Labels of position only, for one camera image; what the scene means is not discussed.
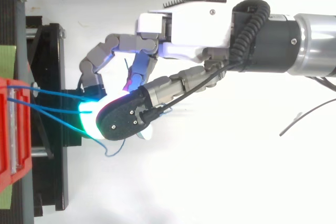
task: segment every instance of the robotic hand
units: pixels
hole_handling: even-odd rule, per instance
[[[226,0],[178,0],[164,7],[141,14],[136,35],[111,34],[80,63],[85,96],[104,100],[98,71],[115,51],[135,52],[124,88],[130,93],[105,101],[97,113],[97,127],[106,139],[141,132],[193,92],[214,87],[227,70],[309,77],[336,74],[335,16],[274,15],[261,0],[243,1],[233,9]],[[204,66],[147,83],[158,57],[189,59]]]

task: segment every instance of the white wall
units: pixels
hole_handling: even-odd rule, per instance
[[[141,12],[166,1],[29,0],[26,7],[67,30],[67,88],[74,88],[93,46],[109,33],[133,33]],[[334,0],[266,1],[273,13],[336,14]],[[104,70],[109,92],[124,84],[124,57],[131,62],[120,55]],[[152,79],[191,65],[161,59]],[[336,104],[278,136],[297,113],[332,98],[303,77],[228,73],[156,120],[151,141],[127,139],[110,159],[90,140],[69,148],[70,205],[44,208],[36,223],[335,223]],[[121,143],[106,144],[113,151]]]

